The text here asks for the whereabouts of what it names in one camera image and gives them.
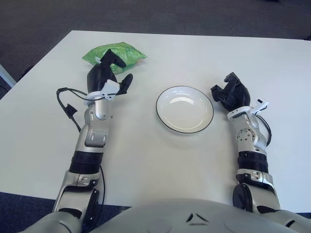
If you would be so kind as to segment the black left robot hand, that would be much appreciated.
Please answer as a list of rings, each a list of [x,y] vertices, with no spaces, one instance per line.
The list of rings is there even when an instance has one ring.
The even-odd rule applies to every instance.
[[[132,83],[133,75],[131,73],[128,74],[119,83],[112,71],[112,64],[121,68],[126,67],[126,63],[111,49],[108,49],[101,58],[100,63],[94,65],[87,74],[87,90],[89,94],[99,92],[100,96],[118,96],[127,93]]]

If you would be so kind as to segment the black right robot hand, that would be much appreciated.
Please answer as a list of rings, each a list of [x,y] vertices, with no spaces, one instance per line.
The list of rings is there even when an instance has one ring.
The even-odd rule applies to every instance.
[[[231,72],[224,79],[224,88],[215,85],[211,88],[211,94],[216,102],[228,111],[233,111],[240,107],[250,106],[250,94],[248,89],[242,84],[234,72]]]

